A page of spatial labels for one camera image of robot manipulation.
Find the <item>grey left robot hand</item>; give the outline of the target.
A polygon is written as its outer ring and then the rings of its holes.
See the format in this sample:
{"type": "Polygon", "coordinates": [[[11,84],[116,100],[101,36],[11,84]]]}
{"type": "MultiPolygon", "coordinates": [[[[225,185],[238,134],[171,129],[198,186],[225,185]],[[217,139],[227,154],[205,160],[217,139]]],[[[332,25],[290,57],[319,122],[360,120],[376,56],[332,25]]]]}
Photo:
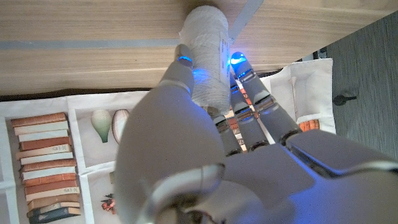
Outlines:
{"type": "Polygon", "coordinates": [[[396,223],[397,161],[319,129],[303,132],[242,55],[233,68],[274,143],[237,152],[191,98],[186,45],[125,125],[114,171],[123,223],[396,223]]]}

